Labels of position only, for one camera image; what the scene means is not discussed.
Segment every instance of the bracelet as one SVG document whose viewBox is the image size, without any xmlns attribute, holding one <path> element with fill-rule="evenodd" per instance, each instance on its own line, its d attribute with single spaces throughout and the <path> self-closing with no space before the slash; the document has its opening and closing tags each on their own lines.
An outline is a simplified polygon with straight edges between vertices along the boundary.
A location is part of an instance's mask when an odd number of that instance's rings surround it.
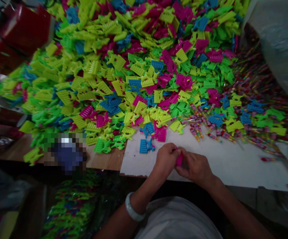
<svg viewBox="0 0 288 239">
<path fill-rule="evenodd" d="M 126 199 L 125 199 L 125 207 L 126 207 L 126 210 L 127 210 L 128 214 L 130 215 L 130 217 L 131 217 L 134 221 L 140 222 L 140 221 L 142 221 L 142 220 L 145 218 L 146 213 L 140 215 L 140 214 L 138 214 L 136 211 L 134 211 L 134 209 L 132 208 L 131 202 L 130 202 L 130 196 L 131 196 L 132 194 L 133 194 L 133 193 L 129 193 L 129 194 L 126 196 Z"/>
</svg>

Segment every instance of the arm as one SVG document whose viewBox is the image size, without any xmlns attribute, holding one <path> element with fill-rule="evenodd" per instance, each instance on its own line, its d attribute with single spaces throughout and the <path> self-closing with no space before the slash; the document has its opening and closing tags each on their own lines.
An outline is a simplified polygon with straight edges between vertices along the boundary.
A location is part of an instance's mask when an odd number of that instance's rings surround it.
<svg viewBox="0 0 288 239">
<path fill-rule="evenodd" d="M 205 189 L 243 238 L 274 238 L 212 173 L 205 156 L 181 150 L 189 170 L 176 167 L 179 175 Z"/>
<path fill-rule="evenodd" d="M 151 174 L 141 187 L 131 195 L 130 202 L 132 208 L 138 214 L 145 213 L 149 201 L 174 169 L 176 159 L 181 153 L 180 150 L 176 149 L 177 147 L 173 143 L 164 144 L 159 149 Z M 131 238 L 137 225 L 138 222 L 129 216 L 125 203 L 123 203 L 94 238 Z"/>
</svg>

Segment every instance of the plastic bag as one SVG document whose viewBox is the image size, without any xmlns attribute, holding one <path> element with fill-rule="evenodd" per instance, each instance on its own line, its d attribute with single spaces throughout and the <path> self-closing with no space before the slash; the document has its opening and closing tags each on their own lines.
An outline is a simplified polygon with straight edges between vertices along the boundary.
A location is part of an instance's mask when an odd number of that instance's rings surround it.
<svg viewBox="0 0 288 239">
<path fill-rule="evenodd" d="M 0 210 L 17 210 L 30 187 L 25 181 L 14 181 L 0 169 Z"/>
<path fill-rule="evenodd" d="M 288 1 L 252 1 L 246 22 L 257 31 L 265 60 L 288 94 Z"/>
</svg>

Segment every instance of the white board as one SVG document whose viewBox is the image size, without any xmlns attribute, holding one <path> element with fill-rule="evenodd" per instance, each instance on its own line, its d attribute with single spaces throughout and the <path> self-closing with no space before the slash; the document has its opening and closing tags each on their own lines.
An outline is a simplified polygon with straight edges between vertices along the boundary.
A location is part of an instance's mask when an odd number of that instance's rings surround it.
<svg viewBox="0 0 288 239">
<path fill-rule="evenodd" d="M 288 164 L 285 162 L 261 161 L 260 156 L 271 157 L 255 145 L 232 143 L 222 139 L 219 143 L 206 135 L 207 129 L 202 126 L 204 141 L 198 144 L 192 136 L 189 125 L 184 127 L 184 134 L 179 135 L 167 128 L 166 143 L 174 143 L 187 151 L 205 155 L 208 158 L 212 172 L 224 184 L 229 186 L 288 191 Z M 128 140 L 120 173 L 127 176 L 147 177 L 150 175 L 156 160 L 158 149 L 164 144 L 153 140 L 155 152 L 140 154 L 140 141 L 145 136 L 138 130 L 133 135 L 133 141 Z M 177 174 L 175 170 L 168 177 L 174 181 L 188 181 Z"/>
</svg>

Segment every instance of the hand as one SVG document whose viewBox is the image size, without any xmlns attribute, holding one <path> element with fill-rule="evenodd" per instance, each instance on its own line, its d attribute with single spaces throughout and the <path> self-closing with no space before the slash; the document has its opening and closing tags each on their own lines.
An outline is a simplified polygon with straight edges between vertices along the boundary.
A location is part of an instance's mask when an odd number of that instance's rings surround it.
<svg viewBox="0 0 288 239">
<path fill-rule="evenodd" d="M 210 190 L 217 181 L 217 177 L 212 173 L 207 158 L 204 155 L 187 152 L 180 147 L 184 160 L 189 166 L 189 170 L 181 166 L 175 167 L 179 175 L 187 178 L 206 191 Z"/>
<path fill-rule="evenodd" d="M 157 152 L 155 166 L 151 175 L 157 176 L 163 183 L 175 167 L 176 159 L 181 150 L 173 143 L 164 144 Z"/>
</svg>

